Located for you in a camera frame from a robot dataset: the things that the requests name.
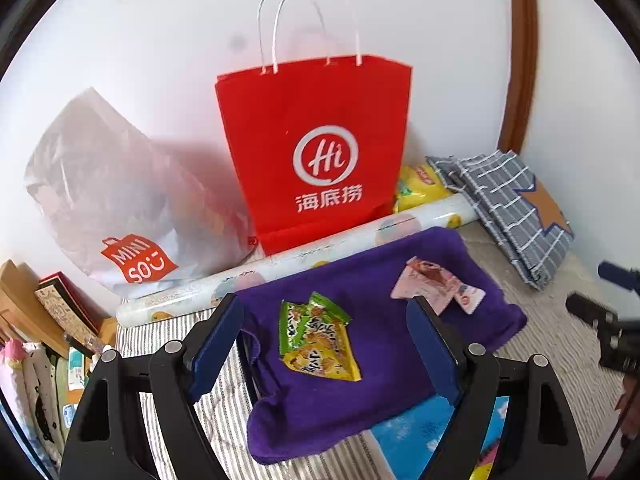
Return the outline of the pale pink pastry packet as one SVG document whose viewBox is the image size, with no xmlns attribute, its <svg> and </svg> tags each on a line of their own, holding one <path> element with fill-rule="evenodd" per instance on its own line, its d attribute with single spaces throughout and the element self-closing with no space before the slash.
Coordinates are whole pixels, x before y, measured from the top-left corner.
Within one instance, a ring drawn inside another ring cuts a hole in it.
<svg viewBox="0 0 640 480">
<path fill-rule="evenodd" d="M 448 294 L 442 300 L 442 304 L 446 308 L 451 301 L 455 301 L 466 314 L 471 315 L 485 296 L 486 292 L 483 289 L 462 283 L 452 294 Z"/>
</svg>

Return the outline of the pink bear snack packet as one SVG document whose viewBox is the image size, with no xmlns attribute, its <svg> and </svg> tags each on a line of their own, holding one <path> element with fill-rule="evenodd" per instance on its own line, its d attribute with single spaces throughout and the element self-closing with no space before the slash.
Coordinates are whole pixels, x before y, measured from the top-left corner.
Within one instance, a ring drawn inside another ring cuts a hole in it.
<svg viewBox="0 0 640 480">
<path fill-rule="evenodd" d="M 437 263 L 412 257 L 406 262 L 390 296 L 411 299 L 421 296 L 435 310 L 444 310 L 459 290 L 461 281 Z"/>
</svg>

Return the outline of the yellow snack packet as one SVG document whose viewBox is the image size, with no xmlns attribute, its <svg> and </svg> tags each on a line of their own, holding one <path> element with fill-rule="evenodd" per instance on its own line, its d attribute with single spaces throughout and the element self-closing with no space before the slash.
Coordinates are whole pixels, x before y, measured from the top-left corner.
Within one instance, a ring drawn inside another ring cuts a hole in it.
<svg viewBox="0 0 640 480">
<path fill-rule="evenodd" d="M 402 166 L 394 195 L 393 212 L 397 214 L 407 209 L 443 200 L 451 195 L 452 193 L 430 165 Z"/>
<path fill-rule="evenodd" d="M 346 326 L 340 322 L 310 318 L 281 360 L 293 372 L 343 382 L 361 380 Z"/>
</svg>

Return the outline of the pink yellow snack bag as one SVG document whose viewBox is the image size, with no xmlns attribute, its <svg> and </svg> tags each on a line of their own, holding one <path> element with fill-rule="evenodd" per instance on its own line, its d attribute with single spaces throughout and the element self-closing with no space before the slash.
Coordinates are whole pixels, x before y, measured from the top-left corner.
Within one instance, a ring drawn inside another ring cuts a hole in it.
<svg viewBox="0 0 640 480">
<path fill-rule="evenodd" d="M 476 464 L 470 480 L 487 480 L 490 476 L 491 468 L 494 466 L 500 441 L 497 440 L 490 448 L 480 456 L 480 461 Z"/>
</svg>

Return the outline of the green snack packet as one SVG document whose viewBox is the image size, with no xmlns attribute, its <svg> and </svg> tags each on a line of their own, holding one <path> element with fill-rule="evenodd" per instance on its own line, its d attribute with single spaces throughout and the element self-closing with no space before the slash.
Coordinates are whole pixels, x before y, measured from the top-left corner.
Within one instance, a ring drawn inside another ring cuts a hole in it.
<svg viewBox="0 0 640 480">
<path fill-rule="evenodd" d="M 320 292 L 313 292 L 306 304 L 283 300 L 279 318 L 279 353 L 293 352 L 304 344 L 320 342 L 337 351 L 338 329 L 352 322 L 352 317 Z"/>
</svg>

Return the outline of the colourful striped pillow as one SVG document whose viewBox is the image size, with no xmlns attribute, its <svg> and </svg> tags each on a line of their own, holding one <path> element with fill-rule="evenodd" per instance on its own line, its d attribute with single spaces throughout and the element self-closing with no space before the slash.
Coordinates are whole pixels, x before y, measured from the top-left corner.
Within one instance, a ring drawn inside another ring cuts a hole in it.
<svg viewBox="0 0 640 480">
<path fill-rule="evenodd" d="M 58 478 L 64 451 L 54 372 L 41 344 L 10 339 L 1 350 L 1 392 L 51 479 Z"/>
</svg>

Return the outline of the grey plaid folded cloth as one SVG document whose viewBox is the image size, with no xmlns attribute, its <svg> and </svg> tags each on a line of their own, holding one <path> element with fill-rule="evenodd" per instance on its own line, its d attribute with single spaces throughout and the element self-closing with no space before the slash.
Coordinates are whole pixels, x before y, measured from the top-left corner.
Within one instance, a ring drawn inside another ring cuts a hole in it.
<svg viewBox="0 0 640 480">
<path fill-rule="evenodd" d="M 442 183 L 462 194 L 522 280 L 538 290 L 554 278 L 575 234 L 541 180 L 514 151 L 427 157 Z"/>
</svg>

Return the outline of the framed picture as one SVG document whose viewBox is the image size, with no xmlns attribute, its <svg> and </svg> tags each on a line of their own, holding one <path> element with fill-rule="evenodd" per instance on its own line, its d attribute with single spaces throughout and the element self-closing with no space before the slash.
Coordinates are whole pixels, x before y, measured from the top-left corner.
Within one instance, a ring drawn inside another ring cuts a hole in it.
<svg viewBox="0 0 640 480">
<path fill-rule="evenodd" d="M 62 273 L 55 273 L 41 280 L 35 295 L 64 333 L 94 351 L 102 348 L 96 318 L 89 313 L 74 286 Z"/>
</svg>

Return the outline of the blue tissue pack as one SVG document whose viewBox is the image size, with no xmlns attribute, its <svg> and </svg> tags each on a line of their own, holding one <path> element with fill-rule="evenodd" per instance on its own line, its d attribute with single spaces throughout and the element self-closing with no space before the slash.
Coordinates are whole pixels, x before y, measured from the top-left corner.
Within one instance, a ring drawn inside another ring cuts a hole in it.
<svg viewBox="0 0 640 480">
<path fill-rule="evenodd" d="M 500 441 L 508 405 L 507 396 L 498 396 L 495 400 L 480 456 Z M 419 478 L 433 457 L 452 414 L 454 407 L 443 396 L 431 396 L 410 410 L 373 426 L 371 438 L 375 440 L 374 450 L 378 457 L 384 458 L 383 471 L 394 479 Z"/>
</svg>

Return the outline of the purple towel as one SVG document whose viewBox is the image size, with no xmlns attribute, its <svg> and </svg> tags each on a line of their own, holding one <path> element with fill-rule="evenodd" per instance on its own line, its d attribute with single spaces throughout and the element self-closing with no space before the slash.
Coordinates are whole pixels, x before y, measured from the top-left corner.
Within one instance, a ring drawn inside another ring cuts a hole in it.
<svg viewBox="0 0 640 480">
<path fill-rule="evenodd" d="M 502 289 L 471 258 L 455 230 L 431 228 L 239 292 L 248 359 L 262 397 L 248 416 L 247 443 L 256 462 L 271 465 L 319 454 L 341 440 L 398 415 L 435 392 L 406 324 L 405 301 L 390 296 L 407 260 L 443 266 L 486 296 L 473 314 L 450 304 L 442 320 L 465 342 L 497 350 L 527 323 Z M 320 292 L 350 315 L 348 339 L 360 382 L 289 370 L 279 356 L 280 305 Z"/>
</svg>

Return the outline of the white patterned paper roll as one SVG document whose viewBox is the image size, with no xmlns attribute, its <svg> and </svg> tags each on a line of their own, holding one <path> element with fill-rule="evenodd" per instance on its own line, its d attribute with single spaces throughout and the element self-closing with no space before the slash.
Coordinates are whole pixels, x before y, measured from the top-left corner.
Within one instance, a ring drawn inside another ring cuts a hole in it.
<svg viewBox="0 0 640 480">
<path fill-rule="evenodd" d="M 459 219 L 462 226 L 478 219 L 470 202 L 461 194 L 391 214 L 285 252 L 258 257 L 207 278 L 125 301 L 118 308 L 116 318 L 121 326 L 134 327 L 203 311 L 216 307 L 228 294 L 341 260 L 434 226 L 446 228 L 454 224 L 454 219 Z"/>
</svg>

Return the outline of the white Miniso plastic bag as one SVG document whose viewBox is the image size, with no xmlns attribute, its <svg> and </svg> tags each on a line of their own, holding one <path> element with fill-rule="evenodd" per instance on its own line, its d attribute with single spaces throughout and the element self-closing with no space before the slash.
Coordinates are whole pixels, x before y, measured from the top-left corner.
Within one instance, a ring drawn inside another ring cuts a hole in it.
<svg viewBox="0 0 640 480">
<path fill-rule="evenodd" d="M 32 152 L 26 190 L 62 252 L 122 299 L 232 268 L 252 251 L 224 204 L 96 90 L 75 96 Z"/>
</svg>

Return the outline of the yellow snack packet behind roll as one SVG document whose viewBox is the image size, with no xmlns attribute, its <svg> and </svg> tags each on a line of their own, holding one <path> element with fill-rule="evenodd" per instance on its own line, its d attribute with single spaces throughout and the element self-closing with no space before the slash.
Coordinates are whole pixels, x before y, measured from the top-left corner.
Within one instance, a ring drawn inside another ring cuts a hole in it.
<svg viewBox="0 0 640 480">
<path fill-rule="evenodd" d="M 451 195 L 452 193 L 430 165 L 402 166 L 394 195 L 393 212 L 397 214 L 407 209 L 443 200 Z"/>
</svg>

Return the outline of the red Haidilao paper bag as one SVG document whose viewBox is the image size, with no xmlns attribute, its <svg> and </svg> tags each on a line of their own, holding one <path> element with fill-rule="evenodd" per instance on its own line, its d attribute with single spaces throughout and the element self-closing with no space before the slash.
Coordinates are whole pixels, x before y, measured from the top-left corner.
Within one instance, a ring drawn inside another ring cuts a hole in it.
<svg viewBox="0 0 640 480">
<path fill-rule="evenodd" d="M 411 75 L 355 52 L 218 77 L 224 133 L 266 254 L 390 214 Z"/>
</svg>

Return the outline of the brown wooden door frame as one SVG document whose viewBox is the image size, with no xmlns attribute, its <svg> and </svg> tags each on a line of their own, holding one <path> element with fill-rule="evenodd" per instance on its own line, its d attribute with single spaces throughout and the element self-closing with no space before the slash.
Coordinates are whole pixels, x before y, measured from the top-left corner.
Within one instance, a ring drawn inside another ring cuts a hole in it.
<svg viewBox="0 0 640 480">
<path fill-rule="evenodd" d="M 511 0 L 511 68 L 498 140 L 503 152 L 521 153 L 532 109 L 538 62 L 538 1 Z"/>
</svg>

